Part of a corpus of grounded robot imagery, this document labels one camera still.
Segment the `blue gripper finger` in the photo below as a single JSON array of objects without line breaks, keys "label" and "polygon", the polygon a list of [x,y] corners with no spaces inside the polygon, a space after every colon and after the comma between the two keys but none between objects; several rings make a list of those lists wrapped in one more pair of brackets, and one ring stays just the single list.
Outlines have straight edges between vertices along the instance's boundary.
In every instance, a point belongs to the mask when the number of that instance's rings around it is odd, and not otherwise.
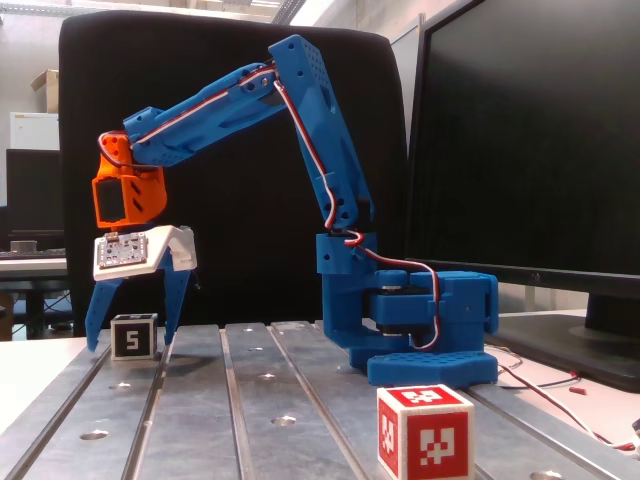
[{"label": "blue gripper finger", "polygon": [[85,331],[89,351],[95,351],[97,348],[102,324],[121,283],[122,279],[97,281],[95,283],[85,317]]},{"label": "blue gripper finger", "polygon": [[178,329],[183,302],[185,299],[190,270],[175,271],[172,267],[164,269],[165,287],[165,335],[166,346],[172,344]]}]

